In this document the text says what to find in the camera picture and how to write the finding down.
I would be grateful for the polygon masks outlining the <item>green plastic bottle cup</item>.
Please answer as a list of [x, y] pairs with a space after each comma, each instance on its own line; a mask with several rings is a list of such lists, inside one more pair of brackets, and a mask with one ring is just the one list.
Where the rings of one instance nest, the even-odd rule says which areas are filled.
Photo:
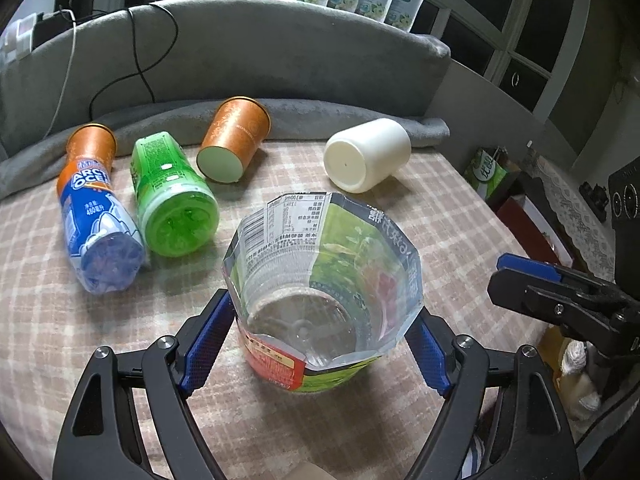
[[136, 141], [130, 176], [138, 227], [152, 252], [182, 257], [214, 236], [219, 226], [216, 198], [169, 132]]

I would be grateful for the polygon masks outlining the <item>white power strip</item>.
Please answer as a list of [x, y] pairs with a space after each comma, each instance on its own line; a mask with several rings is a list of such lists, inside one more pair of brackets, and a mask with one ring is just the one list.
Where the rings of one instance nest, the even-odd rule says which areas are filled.
[[43, 13], [28, 14], [26, 18], [15, 20], [1, 36], [1, 66], [22, 60], [32, 54], [37, 47], [36, 25], [42, 21]]

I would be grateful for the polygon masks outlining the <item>grey folded fleece blanket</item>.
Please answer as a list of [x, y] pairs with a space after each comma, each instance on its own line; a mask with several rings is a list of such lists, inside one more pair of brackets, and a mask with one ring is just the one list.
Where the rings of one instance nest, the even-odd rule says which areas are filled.
[[[168, 131], [182, 145], [202, 142], [220, 102], [176, 101], [116, 110], [98, 119], [116, 136], [117, 154], [127, 156], [134, 142], [159, 131]], [[334, 133], [370, 122], [384, 115], [374, 110], [316, 100], [264, 99], [271, 118], [268, 138], [278, 141], [323, 141]], [[431, 148], [450, 136], [442, 118], [394, 117], [410, 136], [414, 148]], [[23, 148], [1, 163], [1, 197], [28, 190], [58, 176], [64, 166], [71, 126]]]

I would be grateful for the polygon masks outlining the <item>orange paper cup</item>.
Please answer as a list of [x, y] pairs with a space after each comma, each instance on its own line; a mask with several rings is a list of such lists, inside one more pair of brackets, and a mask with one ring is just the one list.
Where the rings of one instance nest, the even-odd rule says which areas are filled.
[[214, 114], [196, 164], [209, 180], [238, 182], [271, 130], [267, 109], [247, 96], [222, 102]]
[[66, 143], [66, 162], [92, 159], [111, 170], [117, 152], [114, 132], [102, 124], [90, 122], [76, 129]]

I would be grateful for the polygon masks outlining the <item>grey sofa backrest cushion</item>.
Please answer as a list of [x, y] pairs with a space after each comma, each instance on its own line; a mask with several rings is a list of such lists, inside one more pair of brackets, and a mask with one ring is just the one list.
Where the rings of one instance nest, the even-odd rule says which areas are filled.
[[1, 67], [1, 155], [125, 108], [230, 96], [430, 117], [440, 40], [292, 0], [166, 0], [93, 18]]

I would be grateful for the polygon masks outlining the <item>white plastic cup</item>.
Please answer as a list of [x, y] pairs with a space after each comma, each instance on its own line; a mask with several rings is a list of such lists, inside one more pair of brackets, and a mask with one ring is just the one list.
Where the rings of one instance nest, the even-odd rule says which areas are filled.
[[411, 142], [393, 119], [378, 118], [334, 133], [326, 142], [326, 175], [341, 190], [368, 192], [408, 162]]

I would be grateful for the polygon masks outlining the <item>orange paper cup right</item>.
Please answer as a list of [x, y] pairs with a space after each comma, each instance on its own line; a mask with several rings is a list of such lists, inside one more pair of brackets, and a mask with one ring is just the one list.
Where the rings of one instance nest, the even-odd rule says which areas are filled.
[[238, 182], [271, 130], [267, 109], [247, 96], [222, 102], [214, 114], [196, 164], [209, 180]]

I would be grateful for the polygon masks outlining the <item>orange paper cup left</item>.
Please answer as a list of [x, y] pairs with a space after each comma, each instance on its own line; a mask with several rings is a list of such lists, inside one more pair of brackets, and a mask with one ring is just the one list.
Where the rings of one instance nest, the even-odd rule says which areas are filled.
[[114, 132], [102, 124], [90, 122], [76, 129], [66, 143], [66, 162], [92, 159], [111, 170], [117, 152]]

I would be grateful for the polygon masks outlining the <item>blue orange bottle cup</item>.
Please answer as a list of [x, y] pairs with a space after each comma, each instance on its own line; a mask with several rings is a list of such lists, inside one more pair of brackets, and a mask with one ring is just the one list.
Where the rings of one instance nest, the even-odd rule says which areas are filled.
[[112, 190], [110, 172], [96, 159], [68, 162], [56, 184], [66, 252], [90, 294], [121, 292], [145, 260], [140, 231]]

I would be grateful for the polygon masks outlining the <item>cut green label plastic cup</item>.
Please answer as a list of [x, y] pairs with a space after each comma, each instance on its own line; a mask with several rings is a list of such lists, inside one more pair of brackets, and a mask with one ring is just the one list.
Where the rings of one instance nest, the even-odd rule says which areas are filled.
[[418, 250], [385, 212], [337, 192], [284, 194], [245, 217], [222, 273], [248, 365], [288, 391], [348, 382], [423, 307]]

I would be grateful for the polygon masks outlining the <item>green tissue pack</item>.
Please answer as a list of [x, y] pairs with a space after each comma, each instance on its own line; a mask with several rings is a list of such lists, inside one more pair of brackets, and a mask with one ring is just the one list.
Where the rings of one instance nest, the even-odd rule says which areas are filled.
[[495, 192], [508, 173], [501, 163], [504, 156], [506, 151], [501, 146], [478, 148], [464, 170], [465, 181], [483, 200], [487, 200]]

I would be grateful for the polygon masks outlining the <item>black power adapter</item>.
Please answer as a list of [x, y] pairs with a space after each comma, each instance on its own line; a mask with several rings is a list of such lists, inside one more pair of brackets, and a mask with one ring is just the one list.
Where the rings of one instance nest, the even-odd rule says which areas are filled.
[[73, 27], [70, 10], [55, 11], [53, 13], [39, 13], [32, 30], [32, 48], [45, 44], [54, 37], [61, 35]]

